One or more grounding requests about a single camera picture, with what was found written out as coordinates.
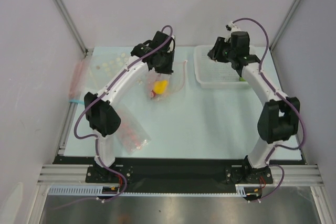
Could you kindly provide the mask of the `clear strawberry zip bag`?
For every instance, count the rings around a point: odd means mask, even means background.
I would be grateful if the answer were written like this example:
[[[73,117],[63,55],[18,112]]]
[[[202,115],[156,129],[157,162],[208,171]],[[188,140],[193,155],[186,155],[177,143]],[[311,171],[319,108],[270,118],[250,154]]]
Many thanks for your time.
[[[173,63],[172,74],[157,73],[150,70],[146,74],[146,94],[151,100],[163,100],[170,95],[180,92],[186,83],[187,60]]]

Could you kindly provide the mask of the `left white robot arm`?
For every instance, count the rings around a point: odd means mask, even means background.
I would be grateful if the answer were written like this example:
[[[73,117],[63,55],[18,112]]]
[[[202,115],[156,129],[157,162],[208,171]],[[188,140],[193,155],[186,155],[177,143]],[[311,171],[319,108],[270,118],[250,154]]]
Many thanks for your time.
[[[123,68],[101,90],[88,92],[84,96],[85,116],[95,140],[94,161],[100,166],[97,176],[104,182],[115,178],[115,161],[112,143],[109,139],[121,126],[122,119],[116,111],[116,105],[135,82],[148,72],[155,73],[150,82],[150,94],[164,94],[169,78],[173,74],[175,37],[163,30],[155,33],[153,39],[136,45]]]

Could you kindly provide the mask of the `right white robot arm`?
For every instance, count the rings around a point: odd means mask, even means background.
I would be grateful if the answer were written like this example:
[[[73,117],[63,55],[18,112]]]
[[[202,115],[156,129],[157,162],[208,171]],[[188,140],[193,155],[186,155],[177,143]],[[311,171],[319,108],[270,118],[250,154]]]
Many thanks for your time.
[[[216,62],[230,63],[232,69],[252,87],[263,106],[257,123],[259,139],[244,158],[241,178],[231,179],[248,183],[267,180],[271,174],[269,160],[272,154],[277,148],[285,148],[284,142],[298,132],[300,102],[267,80],[261,60],[250,52],[250,37],[246,31],[234,31],[229,38],[218,37],[207,56]]]

